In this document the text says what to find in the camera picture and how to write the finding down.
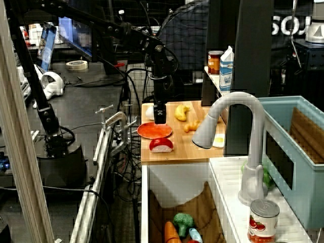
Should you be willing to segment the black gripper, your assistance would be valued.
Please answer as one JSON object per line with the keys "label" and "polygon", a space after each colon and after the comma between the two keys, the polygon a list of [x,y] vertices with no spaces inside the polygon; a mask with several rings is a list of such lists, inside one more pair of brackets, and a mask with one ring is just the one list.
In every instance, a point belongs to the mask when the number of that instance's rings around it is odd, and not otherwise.
{"label": "black gripper", "polygon": [[150,75],[153,81],[153,95],[154,95],[154,122],[155,124],[165,124],[167,120],[166,103],[174,94],[174,82],[171,75],[154,76]]}

